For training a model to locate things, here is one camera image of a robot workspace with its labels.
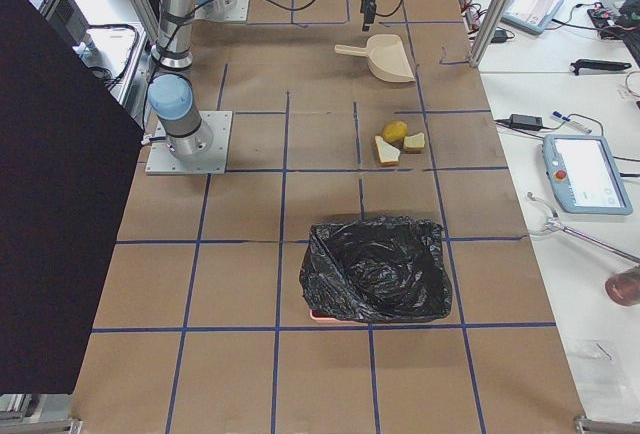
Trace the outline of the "black trash bag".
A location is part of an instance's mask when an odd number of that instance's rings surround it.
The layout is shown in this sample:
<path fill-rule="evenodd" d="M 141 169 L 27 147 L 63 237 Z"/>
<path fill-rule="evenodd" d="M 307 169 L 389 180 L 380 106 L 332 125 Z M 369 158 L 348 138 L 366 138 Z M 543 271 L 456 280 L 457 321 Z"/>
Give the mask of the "black trash bag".
<path fill-rule="evenodd" d="M 382 216 L 316 224 L 300 268 L 313 311 L 359 323 L 431 322 L 449 316 L 440 224 Z"/>

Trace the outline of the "small bread slice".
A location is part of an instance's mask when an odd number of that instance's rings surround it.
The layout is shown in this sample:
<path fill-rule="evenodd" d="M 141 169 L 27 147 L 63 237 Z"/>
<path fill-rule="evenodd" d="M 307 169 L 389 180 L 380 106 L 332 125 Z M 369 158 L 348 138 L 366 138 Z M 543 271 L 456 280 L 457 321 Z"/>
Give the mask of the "small bread slice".
<path fill-rule="evenodd" d="M 423 132 L 407 135 L 403 139 L 403 152 L 407 154 L 422 153 L 426 146 L 426 138 Z"/>

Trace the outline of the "teach pendant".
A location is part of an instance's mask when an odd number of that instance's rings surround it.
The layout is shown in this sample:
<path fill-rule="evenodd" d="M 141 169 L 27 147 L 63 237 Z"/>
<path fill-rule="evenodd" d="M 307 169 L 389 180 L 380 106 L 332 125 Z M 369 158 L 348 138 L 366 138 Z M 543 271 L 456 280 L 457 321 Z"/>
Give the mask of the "teach pendant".
<path fill-rule="evenodd" d="M 553 194 L 573 214 L 630 215 L 633 207 L 606 139 L 549 134 L 542 157 Z"/>
<path fill-rule="evenodd" d="M 501 20 L 524 32 L 540 35 L 563 2 L 564 0 L 509 0 Z"/>

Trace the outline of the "metal grabber tool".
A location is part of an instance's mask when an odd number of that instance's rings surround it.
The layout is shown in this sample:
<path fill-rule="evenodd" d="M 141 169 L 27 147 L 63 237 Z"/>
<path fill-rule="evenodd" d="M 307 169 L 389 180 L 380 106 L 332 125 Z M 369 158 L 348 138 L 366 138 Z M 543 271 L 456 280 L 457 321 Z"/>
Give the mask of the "metal grabber tool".
<path fill-rule="evenodd" d="M 623 259 L 626 259 L 628 261 L 634 262 L 636 264 L 639 263 L 639 257 L 637 255 L 628 253 L 626 251 L 623 251 L 621 249 L 618 249 L 610 244 L 607 244 L 606 242 L 599 240 L 593 236 L 590 236 L 586 233 L 583 233 L 577 229 L 574 229 L 572 227 L 569 227 L 565 224 L 563 224 L 559 218 L 559 214 L 556 211 L 556 209 L 547 201 L 536 197 L 532 192 L 528 192 L 526 194 L 526 197 L 529 201 L 533 202 L 533 203 L 539 203 L 541 205 L 543 205 L 544 207 L 547 208 L 549 215 L 546 217 L 545 222 L 543 224 L 543 227 L 539 230 L 535 230 L 535 231 L 529 231 L 530 235 L 533 236 L 545 236 L 545 235 L 549 235 L 552 233 L 556 233 L 556 232 L 562 232 L 564 234 L 567 234 L 571 237 L 574 237 L 576 239 L 582 240 L 586 243 L 589 243 L 591 245 L 594 245 L 596 247 L 599 247 L 611 254 L 614 254 L 618 257 L 621 257 Z"/>

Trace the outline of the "yellow potato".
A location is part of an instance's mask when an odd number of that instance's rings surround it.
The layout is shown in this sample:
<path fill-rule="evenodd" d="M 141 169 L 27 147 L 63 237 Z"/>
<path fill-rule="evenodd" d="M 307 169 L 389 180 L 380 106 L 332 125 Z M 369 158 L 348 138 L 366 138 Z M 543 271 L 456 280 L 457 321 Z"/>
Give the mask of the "yellow potato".
<path fill-rule="evenodd" d="M 407 134 L 408 125 L 404 121 L 392 121 L 383 127 L 381 136 L 385 142 L 395 143 L 402 141 Z"/>

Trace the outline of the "black power adapter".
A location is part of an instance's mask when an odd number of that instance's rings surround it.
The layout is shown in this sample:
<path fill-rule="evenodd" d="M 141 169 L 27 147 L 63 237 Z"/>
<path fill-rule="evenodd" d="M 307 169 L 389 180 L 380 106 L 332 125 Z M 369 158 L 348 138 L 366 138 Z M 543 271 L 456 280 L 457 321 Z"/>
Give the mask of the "black power adapter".
<path fill-rule="evenodd" d="M 528 131 L 540 131 L 544 128 L 541 117 L 525 114 L 511 114 L 508 118 L 508 126 Z"/>

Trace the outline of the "pink bin under bag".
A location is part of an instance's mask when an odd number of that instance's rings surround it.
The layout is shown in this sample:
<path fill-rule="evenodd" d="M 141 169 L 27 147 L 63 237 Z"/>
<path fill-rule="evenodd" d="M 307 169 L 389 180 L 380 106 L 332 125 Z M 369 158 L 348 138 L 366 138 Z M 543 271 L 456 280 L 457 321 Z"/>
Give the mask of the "pink bin under bag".
<path fill-rule="evenodd" d="M 318 323 L 323 325 L 356 325 L 355 321 L 347 321 L 340 320 L 325 313 L 322 313 L 317 310 L 310 309 L 309 310 L 310 318 Z"/>

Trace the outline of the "large bread slice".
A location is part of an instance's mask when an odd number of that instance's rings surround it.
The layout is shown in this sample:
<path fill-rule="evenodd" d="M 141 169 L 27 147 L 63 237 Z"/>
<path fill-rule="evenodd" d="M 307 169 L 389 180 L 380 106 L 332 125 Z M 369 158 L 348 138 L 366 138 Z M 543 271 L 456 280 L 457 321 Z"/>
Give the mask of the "large bread slice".
<path fill-rule="evenodd" d="M 378 161 L 383 167 L 397 166 L 401 151 L 394 145 L 386 142 L 380 135 L 374 137 Z"/>

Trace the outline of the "aluminium frame post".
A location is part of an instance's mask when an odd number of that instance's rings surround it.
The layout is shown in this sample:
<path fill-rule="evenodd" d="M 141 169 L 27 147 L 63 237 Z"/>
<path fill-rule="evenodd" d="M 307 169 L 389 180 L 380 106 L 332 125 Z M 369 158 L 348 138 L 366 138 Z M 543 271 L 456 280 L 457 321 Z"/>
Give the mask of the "aluminium frame post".
<path fill-rule="evenodd" d="M 495 30 L 509 0 L 491 0 L 484 21 L 468 55 L 468 64 L 477 68 L 494 37 Z"/>

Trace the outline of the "beige plastic dustpan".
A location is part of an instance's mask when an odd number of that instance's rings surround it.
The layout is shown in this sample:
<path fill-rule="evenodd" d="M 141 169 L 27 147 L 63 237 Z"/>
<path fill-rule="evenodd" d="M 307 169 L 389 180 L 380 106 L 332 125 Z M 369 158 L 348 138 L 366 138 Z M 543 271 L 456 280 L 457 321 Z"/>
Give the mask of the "beige plastic dustpan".
<path fill-rule="evenodd" d="M 396 34 L 376 34 L 364 47 L 336 44 L 336 54 L 365 57 L 371 73 L 385 82 L 414 82 L 415 77 L 406 56 L 402 39 Z"/>

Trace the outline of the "brown glass jar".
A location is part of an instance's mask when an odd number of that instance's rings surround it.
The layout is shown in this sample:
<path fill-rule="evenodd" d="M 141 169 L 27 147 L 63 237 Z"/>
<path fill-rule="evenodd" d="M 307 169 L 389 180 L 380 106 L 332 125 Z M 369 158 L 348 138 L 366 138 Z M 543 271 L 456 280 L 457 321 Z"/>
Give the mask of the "brown glass jar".
<path fill-rule="evenodd" d="M 639 304 L 639 266 L 615 274 L 605 282 L 609 298 L 622 306 Z"/>

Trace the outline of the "far teach pendant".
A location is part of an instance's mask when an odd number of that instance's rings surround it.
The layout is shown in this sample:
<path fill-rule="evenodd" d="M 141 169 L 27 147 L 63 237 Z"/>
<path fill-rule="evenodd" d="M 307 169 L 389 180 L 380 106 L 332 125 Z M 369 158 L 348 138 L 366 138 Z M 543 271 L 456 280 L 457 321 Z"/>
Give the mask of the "far teach pendant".
<path fill-rule="evenodd" d="M 564 0 L 509 0 L 501 20 L 524 32 L 540 35 L 563 2 Z"/>

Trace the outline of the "near teach pendant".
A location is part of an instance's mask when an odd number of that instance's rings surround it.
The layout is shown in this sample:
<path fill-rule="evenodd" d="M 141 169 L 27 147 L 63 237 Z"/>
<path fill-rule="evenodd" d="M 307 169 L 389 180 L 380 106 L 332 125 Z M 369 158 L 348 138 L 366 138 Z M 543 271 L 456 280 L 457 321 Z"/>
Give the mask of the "near teach pendant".
<path fill-rule="evenodd" d="M 573 214 L 630 215 L 633 207 L 606 139 L 549 134 L 542 157 L 553 194 Z"/>

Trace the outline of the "black panel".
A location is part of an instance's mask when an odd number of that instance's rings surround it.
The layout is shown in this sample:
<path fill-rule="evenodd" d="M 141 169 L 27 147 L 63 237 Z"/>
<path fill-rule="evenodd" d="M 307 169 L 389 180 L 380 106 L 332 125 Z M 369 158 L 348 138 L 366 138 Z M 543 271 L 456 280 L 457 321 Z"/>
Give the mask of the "black panel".
<path fill-rule="evenodd" d="M 76 385 L 141 131 L 28 0 L 1 0 L 1 390 Z"/>

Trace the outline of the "black handheld tool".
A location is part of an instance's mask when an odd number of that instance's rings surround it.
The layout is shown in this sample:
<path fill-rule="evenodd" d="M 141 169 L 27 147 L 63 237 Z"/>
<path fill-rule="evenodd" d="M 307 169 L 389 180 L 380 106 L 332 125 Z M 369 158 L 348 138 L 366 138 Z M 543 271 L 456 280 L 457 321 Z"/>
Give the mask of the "black handheld tool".
<path fill-rule="evenodd" d="M 570 64 L 571 71 L 578 76 L 581 70 L 589 71 L 605 71 L 605 72 L 623 72 L 632 67 L 631 63 L 620 61 L 596 60 L 596 59 L 577 59 Z"/>

